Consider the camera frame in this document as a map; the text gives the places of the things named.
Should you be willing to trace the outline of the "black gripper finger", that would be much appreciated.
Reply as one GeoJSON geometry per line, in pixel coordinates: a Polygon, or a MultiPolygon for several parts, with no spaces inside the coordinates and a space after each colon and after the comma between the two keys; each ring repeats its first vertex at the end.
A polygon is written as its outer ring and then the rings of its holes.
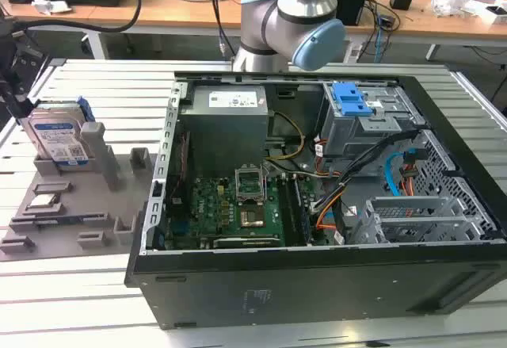
{"type": "Polygon", "coordinates": [[[32,112],[32,102],[20,91],[21,84],[16,73],[1,73],[1,100],[16,119],[26,118],[32,112]]]}

